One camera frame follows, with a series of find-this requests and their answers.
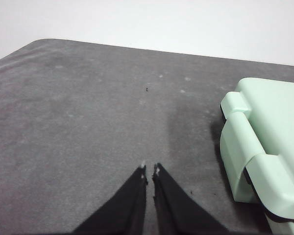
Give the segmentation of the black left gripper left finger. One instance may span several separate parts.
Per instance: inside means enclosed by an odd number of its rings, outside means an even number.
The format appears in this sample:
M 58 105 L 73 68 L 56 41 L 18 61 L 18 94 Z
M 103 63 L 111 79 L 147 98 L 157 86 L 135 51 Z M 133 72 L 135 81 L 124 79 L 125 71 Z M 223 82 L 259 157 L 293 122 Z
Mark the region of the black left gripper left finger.
M 73 234 L 141 235 L 147 205 L 147 185 L 146 166 L 141 165 Z

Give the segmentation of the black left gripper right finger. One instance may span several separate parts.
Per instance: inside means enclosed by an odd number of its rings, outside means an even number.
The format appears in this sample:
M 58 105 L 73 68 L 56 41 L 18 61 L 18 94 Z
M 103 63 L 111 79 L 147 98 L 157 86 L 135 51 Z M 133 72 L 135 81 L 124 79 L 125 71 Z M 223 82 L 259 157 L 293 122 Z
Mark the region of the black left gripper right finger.
M 152 175 L 161 235 L 228 235 L 230 231 L 198 205 L 157 163 Z

